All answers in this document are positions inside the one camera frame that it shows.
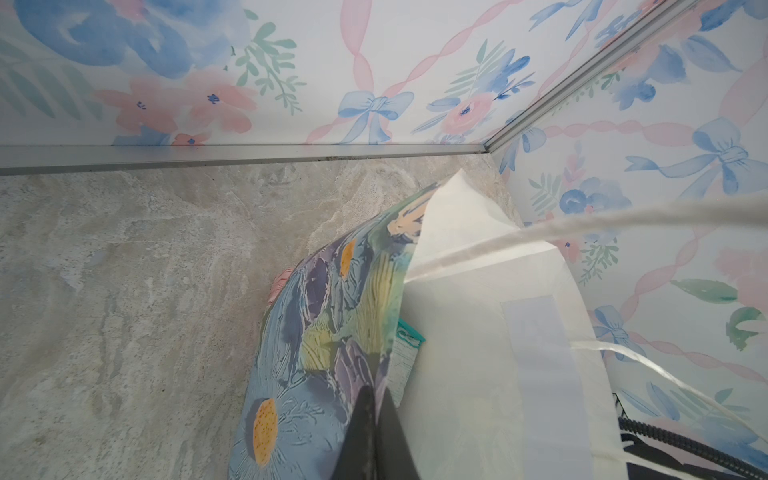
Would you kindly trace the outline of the teal snack packet back side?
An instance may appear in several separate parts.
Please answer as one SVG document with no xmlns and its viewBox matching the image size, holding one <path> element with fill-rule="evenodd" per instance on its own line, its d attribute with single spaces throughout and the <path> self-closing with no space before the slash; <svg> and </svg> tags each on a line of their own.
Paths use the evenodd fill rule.
<svg viewBox="0 0 768 480">
<path fill-rule="evenodd" d="M 402 319 L 398 320 L 390 356 L 387 388 L 396 408 L 404 397 L 411 372 L 425 338 Z"/>
</svg>

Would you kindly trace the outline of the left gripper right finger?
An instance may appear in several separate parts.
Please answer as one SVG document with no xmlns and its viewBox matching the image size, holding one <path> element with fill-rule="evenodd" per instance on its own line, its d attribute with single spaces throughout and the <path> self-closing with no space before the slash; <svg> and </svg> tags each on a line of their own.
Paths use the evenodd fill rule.
<svg viewBox="0 0 768 480">
<path fill-rule="evenodd" d="M 394 400 L 388 389 L 384 390 L 379 409 L 379 478 L 383 480 L 420 479 Z"/>
</svg>

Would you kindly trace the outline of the floral paper gift bag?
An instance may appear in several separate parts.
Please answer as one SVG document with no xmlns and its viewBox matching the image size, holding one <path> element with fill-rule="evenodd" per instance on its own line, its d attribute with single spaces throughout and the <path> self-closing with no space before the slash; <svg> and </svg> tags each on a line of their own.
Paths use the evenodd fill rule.
<svg viewBox="0 0 768 480">
<path fill-rule="evenodd" d="M 331 479 L 358 391 L 379 409 L 398 320 L 425 338 L 397 409 L 420 479 L 763 479 L 767 255 L 724 275 L 648 272 L 624 302 L 617 226 L 713 223 L 635 209 L 591 178 L 529 229 L 463 173 L 302 260 L 273 292 L 231 479 Z"/>
</svg>

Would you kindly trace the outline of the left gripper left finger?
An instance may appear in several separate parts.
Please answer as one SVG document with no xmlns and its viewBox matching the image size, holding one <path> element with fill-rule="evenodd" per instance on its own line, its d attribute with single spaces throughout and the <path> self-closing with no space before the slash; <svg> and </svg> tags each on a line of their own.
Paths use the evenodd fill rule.
<svg viewBox="0 0 768 480">
<path fill-rule="evenodd" d="M 332 480 L 376 478 L 375 413 L 374 389 L 364 385 L 358 391 Z"/>
</svg>

